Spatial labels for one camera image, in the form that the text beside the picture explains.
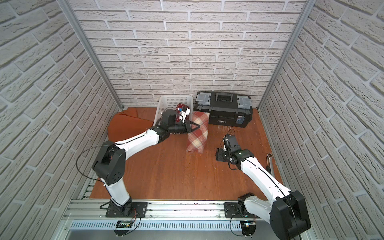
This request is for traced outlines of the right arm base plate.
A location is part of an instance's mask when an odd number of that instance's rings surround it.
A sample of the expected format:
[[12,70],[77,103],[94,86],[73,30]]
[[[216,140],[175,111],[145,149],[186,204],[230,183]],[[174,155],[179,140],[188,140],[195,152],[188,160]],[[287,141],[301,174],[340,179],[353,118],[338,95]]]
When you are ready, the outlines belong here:
[[249,210],[238,202],[224,202],[224,214],[226,219],[234,218],[261,218],[265,214],[265,210],[261,207],[251,206]]

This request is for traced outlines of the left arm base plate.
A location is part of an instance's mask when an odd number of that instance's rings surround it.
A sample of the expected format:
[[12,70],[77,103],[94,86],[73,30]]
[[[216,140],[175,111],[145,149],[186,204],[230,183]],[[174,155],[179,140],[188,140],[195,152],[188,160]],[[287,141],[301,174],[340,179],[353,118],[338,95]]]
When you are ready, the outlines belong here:
[[148,208],[148,202],[131,202],[119,207],[110,201],[106,212],[106,218],[144,218]]

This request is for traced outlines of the red polka dot skirt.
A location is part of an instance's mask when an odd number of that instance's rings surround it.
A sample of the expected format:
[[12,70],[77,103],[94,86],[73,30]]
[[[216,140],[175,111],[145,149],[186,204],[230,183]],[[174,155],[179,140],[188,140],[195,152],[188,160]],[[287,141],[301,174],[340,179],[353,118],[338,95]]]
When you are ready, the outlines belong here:
[[187,105],[179,103],[176,107],[176,110],[178,112],[176,116],[176,123],[184,123],[190,119],[191,110]]

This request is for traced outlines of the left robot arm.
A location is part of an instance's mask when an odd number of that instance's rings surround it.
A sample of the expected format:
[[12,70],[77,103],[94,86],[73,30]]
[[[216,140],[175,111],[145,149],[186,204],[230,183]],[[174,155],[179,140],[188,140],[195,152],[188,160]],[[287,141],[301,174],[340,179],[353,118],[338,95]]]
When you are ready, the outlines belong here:
[[191,110],[187,107],[181,110],[167,108],[155,125],[143,133],[118,142],[106,141],[98,146],[100,150],[92,169],[111,197],[106,217],[130,217],[138,214],[138,211],[134,211],[132,197],[123,180],[126,161],[140,151],[163,142],[171,134],[193,132],[194,123],[188,119],[190,114]]

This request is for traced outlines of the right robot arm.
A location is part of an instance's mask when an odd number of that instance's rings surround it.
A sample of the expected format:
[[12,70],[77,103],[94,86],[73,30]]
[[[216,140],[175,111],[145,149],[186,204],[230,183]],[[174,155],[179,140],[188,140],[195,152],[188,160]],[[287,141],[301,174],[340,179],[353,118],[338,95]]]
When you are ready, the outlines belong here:
[[246,174],[263,192],[267,200],[252,193],[238,198],[238,212],[242,216],[255,215],[269,223],[280,240],[300,237],[311,228],[306,199],[299,191],[291,191],[277,181],[248,149],[242,149],[236,136],[225,135],[223,147],[218,148],[216,160],[234,165]]

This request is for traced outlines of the red plaid skirt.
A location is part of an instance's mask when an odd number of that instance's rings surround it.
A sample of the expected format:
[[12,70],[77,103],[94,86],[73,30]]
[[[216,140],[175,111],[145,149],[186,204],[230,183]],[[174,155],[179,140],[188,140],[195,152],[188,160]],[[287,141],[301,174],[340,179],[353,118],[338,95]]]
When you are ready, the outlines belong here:
[[191,122],[200,125],[200,127],[188,134],[187,152],[197,152],[199,154],[204,152],[208,139],[209,120],[209,113],[193,112]]

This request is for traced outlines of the orange skirt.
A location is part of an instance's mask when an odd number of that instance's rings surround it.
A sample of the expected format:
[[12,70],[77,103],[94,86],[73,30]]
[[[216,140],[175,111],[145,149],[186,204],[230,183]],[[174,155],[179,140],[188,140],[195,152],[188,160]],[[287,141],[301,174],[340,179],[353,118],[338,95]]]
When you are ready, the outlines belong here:
[[128,108],[116,113],[111,119],[108,138],[111,142],[123,141],[145,132],[153,126],[153,121],[141,118],[137,108]]

